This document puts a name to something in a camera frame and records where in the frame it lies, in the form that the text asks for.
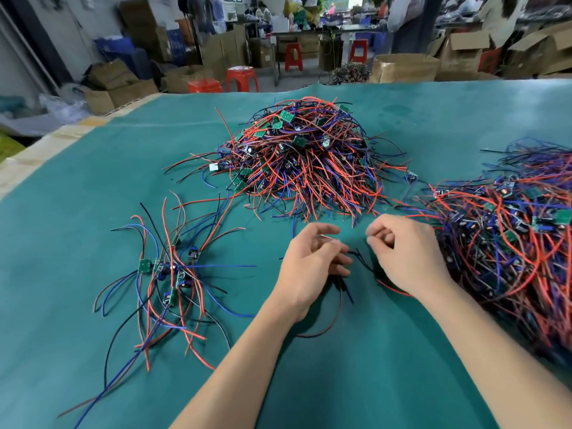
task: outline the green table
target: green table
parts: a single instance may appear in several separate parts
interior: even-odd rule
[[[139,237],[110,232],[141,213],[142,201],[160,221],[169,189],[183,201],[217,197],[200,176],[177,185],[179,169],[161,167],[188,152],[213,150],[228,137],[215,106],[231,129],[275,100],[314,95],[352,102],[355,117],[370,135],[385,131],[411,159],[422,180],[473,177],[481,162],[509,141],[534,136],[570,145],[572,81],[529,80],[414,85],[313,86],[280,94],[170,95],[95,129],[43,165],[0,202],[2,241],[0,290],[3,349],[1,421],[6,428],[71,427],[80,411],[55,416],[98,394],[107,345],[136,307],[132,284],[109,306],[109,316],[91,313],[99,290],[136,268]],[[392,146],[380,144],[390,153]],[[225,176],[209,178],[224,189]],[[388,193],[404,187],[388,184]],[[224,301],[254,313],[269,295],[290,240],[290,221],[264,214],[259,222],[239,199],[224,229],[245,226],[214,243],[205,261],[257,264],[256,269],[205,274],[229,291]],[[215,208],[198,203],[188,213]],[[176,216],[168,215],[172,228]],[[354,229],[335,220],[341,238],[366,251],[364,217]],[[348,280],[355,304],[344,296],[334,328],[317,339],[295,339],[284,350],[268,391],[260,428],[495,427],[494,419],[452,347],[415,300],[388,294],[361,266]],[[337,296],[326,295],[313,328],[326,325]],[[235,342],[249,320],[215,310]],[[201,331],[208,342],[198,350],[218,364],[225,355],[216,327]],[[139,343],[134,324],[119,335],[111,354],[114,375]],[[191,354],[182,335],[152,352],[152,371],[143,360],[127,382],[90,412],[85,428],[166,428],[204,383],[210,371]]]

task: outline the seated worker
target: seated worker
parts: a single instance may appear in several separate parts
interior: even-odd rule
[[[426,53],[443,0],[393,0],[387,31],[393,33],[392,54]]]
[[[528,0],[488,0],[476,17],[483,22],[492,44],[500,48],[509,39]]]
[[[333,224],[311,223],[290,242],[274,290],[171,429],[254,427],[291,326],[304,319],[329,274],[349,275],[348,246],[321,236],[338,233]],[[390,280],[435,318],[500,429],[571,427],[572,393],[451,279],[430,225],[384,214],[366,235]]]

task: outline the concrete floor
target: concrete floor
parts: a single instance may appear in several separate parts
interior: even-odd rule
[[[344,54],[342,55],[343,63],[348,60],[349,45],[344,45]],[[368,68],[371,71],[373,51],[368,51]],[[304,87],[318,82],[325,84],[329,81],[329,72],[325,72],[318,67],[318,58],[307,59],[303,61],[304,70],[298,71],[296,67],[290,69],[289,72],[284,71],[284,63],[280,64],[280,82],[274,86],[274,78],[272,68],[256,69],[256,78],[261,92],[279,92],[296,90],[297,88]],[[233,81],[230,86],[231,91],[236,91],[236,83]],[[254,89],[254,84],[251,84],[251,90]]]

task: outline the pile of wires on floor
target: pile of wires on floor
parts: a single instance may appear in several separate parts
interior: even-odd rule
[[[176,196],[176,198],[178,204],[181,205],[179,197]],[[184,336],[186,347],[181,350],[181,353],[184,352],[186,355],[190,351],[200,363],[211,370],[215,369],[213,362],[206,361],[196,349],[197,342],[204,342],[207,339],[205,336],[207,331],[210,334],[217,334],[216,329],[207,328],[209,324],[215,324],[218,327],[218,333],[224,337],[228,349],[231,349],[231,342],[221,322],[215,317],[215,313],[207,310],[206,307],[220,308],[237,317],[254,317],[254,315],[236,313],[227,308],[222,302],[227,292],[206,282],[201,274],[201,271],[220,270],[221,268],[256,267],[256,265],[215,265],[201,262],[205,253],[210,251],[212,244],[219,238],[234,231],[245,230],[238,227],[219,233],[228,202],[228,197],[226,201],[219,199],[216,211],[192,219],[188,219],[184,207],[179,207],[177,225],[174,229],[168,230],[165,220],[167,204],[167,199],[165,199],[162,207],[162,231],[157,229],[151,215],[141,204],[143,211],[147,214],[147,223],[141,216],[134,215],[132,219],[136,219],[136,222],[112,229],[112,231],[131,230],[134,234],[139,233],[141,254],[138,261],[133,259],[136,266],[133,271],[127,272],[100,292],[94,302],[93,312],[100,312],[102,317],[107,316],[112,310],[111,305],[122,303],[118,294],[121,294],[123,288],[128,285],[133,287],[133,299],[137,309],[119,325],[111,338],[104,363],[101,393],[62,412],[59,416],[87,405],[77,421],[75,427],[78,427],[91,408],[120,385],[140,356],[145,359],[147,371],[151,370],[149,353],[159,352],[161,347],[159,345],[168,336],[176,333]],[[199,239],[203,240],[202,244],[198,243]],[[135,344],[135,351],[125,362],[125,366],[116,375],[109,376],[108,361],[117,335],[134,317],[141,341]]]
[[[329,85],[347,83],[365,83],[369,79],[369,71],[363,63],[347,63],[332,71],[332,77]]]
[[[527,144],[488,165],[493,179],[432,187],[415,214],[439,220],[451,274],[484,308],[572,368],[572,149]]]
[[[252,196],[245,205],[258,212],[275,210],[274,217],[304,221],[323,212],[349,216],[355,223],[363,213],[374,213],[376,202],[386,201],[382,179],[391,172],[405,172],[404,165],[390,165],[390,157],[404,153],[391,141],[394,154],[381,155],[373,146],[380,136],[368,137],[344,105],[312,97],[286,100],[258,111],[247,128],[231,136],[214,152],[186,158],[165,172],[195,160],[206,163],[196,172],[225,174],[227,189],[235,196]],[[285,201],[292,201],[288,207]]]

